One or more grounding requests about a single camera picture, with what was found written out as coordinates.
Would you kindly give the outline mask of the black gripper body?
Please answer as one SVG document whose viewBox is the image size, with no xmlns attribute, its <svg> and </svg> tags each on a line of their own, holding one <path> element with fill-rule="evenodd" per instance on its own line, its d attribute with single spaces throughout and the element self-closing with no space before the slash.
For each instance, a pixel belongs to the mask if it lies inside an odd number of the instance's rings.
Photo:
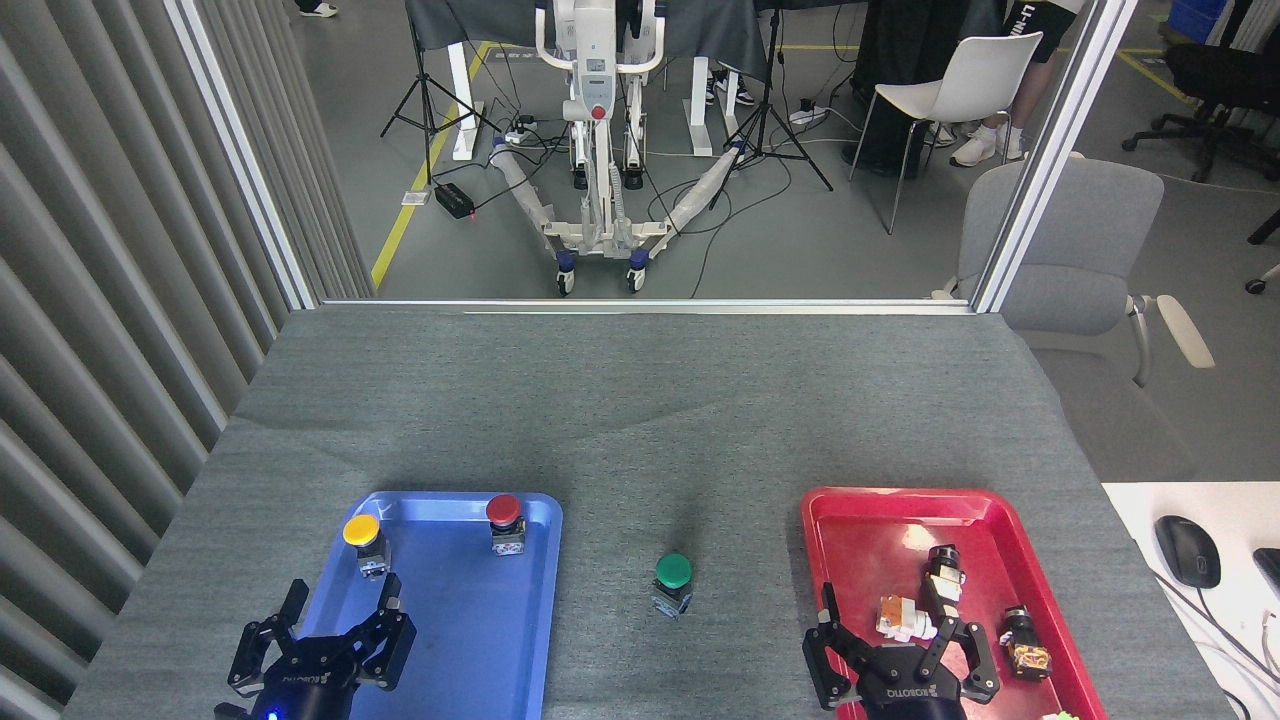
<svg viewBox="0 0 1280 720">
<path fill-rule="evenodd" d="M 296 644 L 268 670 L 265 687 L 251 697 L 250 711 L 219 703 L 215 719 L 348 719 L 358 685 L 352 683 L 355 662 L 343 644 Z"/>
<path fill-rule="evenodd" d="M 964 719 L 959 679 L 937 665 L 920 679 L 916 669 L 923 648 L 878 648 L 879 665 L 897 671 L 895 680 L 876 673 L 872 664 L 858 671 L 856 689 L 868 719 Z"/>
</svg>

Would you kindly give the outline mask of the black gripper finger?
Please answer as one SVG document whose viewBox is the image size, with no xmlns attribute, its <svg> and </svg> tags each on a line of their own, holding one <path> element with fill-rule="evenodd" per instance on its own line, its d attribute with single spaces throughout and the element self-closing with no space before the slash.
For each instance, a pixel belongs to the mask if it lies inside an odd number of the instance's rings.
<svg viewBox="0 0 1280 720">
<path fill-rule="evenodd" d="M 820 597 L 824 606 L 818 614 L 817 626 L 809 628 L 803 637 L 803 653 L 819 706 L 835 711 L 840 705 L 855 702 L 856 698 L 852 693 L 854 683 L 833 669 L 829 651 L 835 651 L 859 674 L 870 662 L 873 648 L 841 621 L 832 582 L 823 584 Z"/>
<path fill-rule="evenodd" d="M 979 623 L 968 623 L 959 616 L 942 616 L 937 634 L 920 660 L 920 680 L 925 684 L 936 684 L 942 694 L 946 685 L 943 679 L 946 667 L 941 666 L 941 661 L 947 646 L 952 642 L 959 643 L 963 648 L 968 674 L 960 680 L 955 675 L 950 675 L 951 694 L 972 701 L 992 701 L 1001 689 L 1001 680 L 988 634 Z"/>
<path fill-rule="evenodd" d="M 398 574 L 388 573 L 375 610 L 343 634 L 343 652 L 355 662 L 355 685 L 393 691 L 399 684 L 417 633 L 401 607 L 401 588 Z"/>
<path fill-rule="evenodd" d="M 280 609 L 261 621 L 251 621 L 242 630 L 228 673 L 228 685 L 239 697 L 257 694 L 264 687 L 262 661 L 275 643 L 284 655 L 294 648 L 293 628 L 308 597 L 308 585 L 293 579 Z"/>
</svg>

